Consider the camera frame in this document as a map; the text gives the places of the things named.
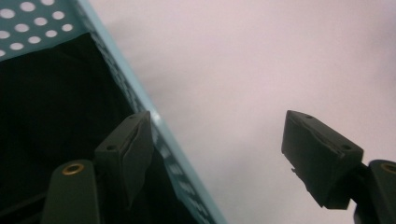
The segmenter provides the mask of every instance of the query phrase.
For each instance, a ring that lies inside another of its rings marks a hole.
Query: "plastic crate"
[[[177,197],[198,223],[226,223],[129,64],[86,0],[2,0],[0,62],[91,33],[134,112],[151,113],[153,141]]]

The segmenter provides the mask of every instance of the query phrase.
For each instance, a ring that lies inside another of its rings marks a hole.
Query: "white background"
[[[288,109],[396,161],[396,2],[91,0],[229,223],[353,223],[281,154]]]

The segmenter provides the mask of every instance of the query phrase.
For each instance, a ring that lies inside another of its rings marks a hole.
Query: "screw hole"
[[[114,150],[114,149],[116,149],[117,147],[116,146],[108,146],[106,149],[107,150]]]
[[[350,146],[348,146],[348,145],[342,145],[341,147],[342,147],[343,149],[346,149],[346,150],[352,149],[352,147],[350,147]]]
[[[382,169],[396,175],[396,165],[390,164],[390,163],[382,163],[381,167],[382,167]]]

